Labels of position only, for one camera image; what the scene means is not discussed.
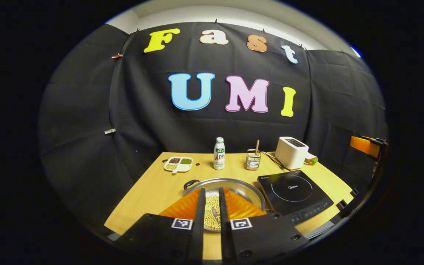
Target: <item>white toaster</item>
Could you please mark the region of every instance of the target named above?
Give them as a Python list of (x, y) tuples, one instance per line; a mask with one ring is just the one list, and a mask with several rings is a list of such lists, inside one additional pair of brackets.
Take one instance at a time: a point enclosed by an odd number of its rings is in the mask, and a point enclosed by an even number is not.
[(279, 137), (275, 156), (288, 169), (294, 170), (303, 166), (307, 152), (306, 144), (296, 138), (283, 136)]

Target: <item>bottle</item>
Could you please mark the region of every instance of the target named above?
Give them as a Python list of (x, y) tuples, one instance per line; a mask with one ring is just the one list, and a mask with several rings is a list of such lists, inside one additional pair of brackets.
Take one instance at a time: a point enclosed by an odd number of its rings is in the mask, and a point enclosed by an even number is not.
[(217, 137), (213, 148), (213, 167), (221, 170), (225, 167), (225, 144), (222, 137)]

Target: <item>utensil holder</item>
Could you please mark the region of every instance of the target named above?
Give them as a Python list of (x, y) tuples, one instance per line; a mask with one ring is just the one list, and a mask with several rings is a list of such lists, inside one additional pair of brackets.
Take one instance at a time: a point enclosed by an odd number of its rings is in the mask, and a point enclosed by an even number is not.
[(255, 156), (256, 149), (248, 149), (246, 152), (246, 162), (244, 168), (248, 170), (258, 170), (259, 162), (261, 161), (261, 152), (258, 151)]

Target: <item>black induction stove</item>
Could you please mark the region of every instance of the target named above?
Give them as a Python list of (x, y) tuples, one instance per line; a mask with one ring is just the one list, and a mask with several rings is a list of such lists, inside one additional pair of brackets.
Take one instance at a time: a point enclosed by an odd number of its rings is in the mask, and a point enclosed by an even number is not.
[(330, 197), (301, 170), (259, 176), (258, 182), (272, 209), (281, 215), (292, 215), (294, 225), (333, 205)]

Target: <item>stainless steel bowl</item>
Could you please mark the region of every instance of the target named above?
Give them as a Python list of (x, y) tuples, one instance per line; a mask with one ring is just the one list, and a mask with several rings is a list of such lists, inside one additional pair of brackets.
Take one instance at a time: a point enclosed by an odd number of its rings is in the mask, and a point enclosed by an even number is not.
[[(258, 191), (257, 188), (244, 181), (227, 178), (208, 179), (204, 181), (191, 180), (184, 184), (184, 190), (186, 190), (184, 196), (202, 187), (205, 188), (206, 197), (213, 195), (219, 196), (219, 188), (228, 188), (234, 193), (237, 193), (241, 197), (245, 198), (250, 203), (253, 203), (262, 211), (265, 211), (266, 203), (264, 201), (264, 196), (261, 194), (260, 191)], [(218, 231), (205, 227), (204, 229), (209, 231)]]

